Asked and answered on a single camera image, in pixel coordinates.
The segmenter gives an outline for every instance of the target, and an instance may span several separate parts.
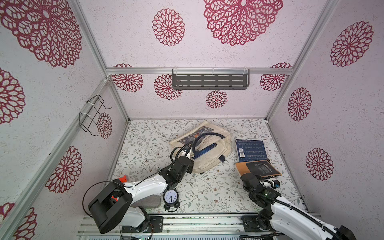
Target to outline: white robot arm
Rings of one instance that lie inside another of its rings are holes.
[[[275,179],[259,180],[253,174],[247,173],[242,175],[241,180],[244,189],[249,193],[249,198],[263,207],[256,221],[251,222],[243,217],[245,225],[263,231],[279,231],[293,240],[356,240],[348,228],[344,226],[336,228],[295,207],[273,190]]]
[[[113,180],[88,205],[100,233],[107,233],[118,225],[144,231],[149,224],[149,215],[143,208],[131,207],[131,204],[175,188],[186,172],[192,173],[193,164],[193,160],[181,156],[158,174],[138,183]]]

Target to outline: red flower pattern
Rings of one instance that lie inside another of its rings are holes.
[[[7,202],[6,204],[0,206],[0,224],[3,222],[3,220],[8,215],[9,211],[13,208],[14,205],[14,203]]]
[[[288,101],[289,116],[295,121],[303,120],[310,112],[311,104],[309,91],[305,88],[296,89]]]
[[[112,133],[112,120],[108,113],[102,113],[97,121],[97,130],[102,138],[108,138]]]
[[[272,65],[271,68],[290,68],[292,67],[289,63],[278,63]],[[279,89],[283,84],[287,75],[284,74],[263,74],[260,78],[260,86],[264,90],[273,91]]]
[[[133,68],[128,64],[117,64],[114,68]],[[127,92],[136,92],[143,87],[143,78],[141,74],[114,74],[111,75],[113,82]]]
[[[331,49],[331,61],[338,67],[356,62],[372,42],[372,26],[361,21],[348,26],[336,38]]]
[[[82,161],[78,149],[70,146],[45,186],[50,192],[68,191],[79,179],[83,167]]]
[[[0,0],[0,17],[40,61],[66,68],[80,57],[79,25],[66,0]]]
[[[7,202],[6,204],[0,206],[0,223],[5,219],[14,205],[14,203]],[[37,214],[35,213],[35,208],[31,207],[28,211],[28,215],[24,217],[21,225],[17,228],[15,234],[13,235],[13,240],[31,240],[35,235],[35,228],[37,226],[36,217]]]
[[[178,98],[183,93],[183,90],[175,90],[172,88],[172,76],[169,74],[158,76],[155,79],[153,87],[157,95],[168,100]]]
[[[37,226],[36,217],[35,208],[31,207],[28,215],[24,217],[22,224],[13,235],[15,237],[13,240],[31,240],[35,235],[35,228]]]
[[[220,108],[227,103],[227,100],[227,94],[220,90],[210,92],[205,98],[206,104],[211,108]]]
[[[317,180],[327,180],[333,173],[331,156],[320,148],[312,149],[306,159],[309,173]]]
[[[204,0],[207,28],[221,43],[244,45],[265,33],[283,0]]]
[[[174,46],[184,37],[184,22],[175,10],[164,8],[158,11],[152,24],[153,33],[165,46]]]
[[[19,81],[0,68],[0,124],[18,118],[25,106],[25,95]]]

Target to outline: alarm clock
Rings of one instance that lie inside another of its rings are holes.
[[[163,200],[164,200],[164,208],[168,212],[176,212],[177,209],[180,207],[180,202],[179,202],[179,193],[175,189],[170,189],[166,191],[163,195]]]

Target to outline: table surface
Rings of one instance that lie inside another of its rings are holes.
[[[225,162],[204,174],[187,174],[176,187],[180,209],[176,213],[239,213],[259,212],[261,208],[249,200],[236,170],[235,139],[262,140],[271,164],[279,172],[284,197],[301,209],[305,206],[291,181],[264,120],[215,119],[210,123],[231,133],[232,149]],[[127,175],[129,181],[141,180],[170,164],[169,142],[195,128],[204,120],[133,120],[121,150],[113,179]],[[148,213],[167,213],[164,203]]]

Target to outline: metal mounting plate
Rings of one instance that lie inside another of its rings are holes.
[[[156,217],[151,217],[149,219],[149,223],[151,223],[154,227],[154,232],[162,232],[163,231],[163,217],[161,216],[156,216]],[[151,232],[152,229],[151,227],[148,227],[144,232]],[[137,233],[136,229],[131,226],[123,226],[121,228],[122,233]]]
[[[244,74],[177,74],[172,69],[172,87],[177,90],[245,90],[249,86],[249,69]]]

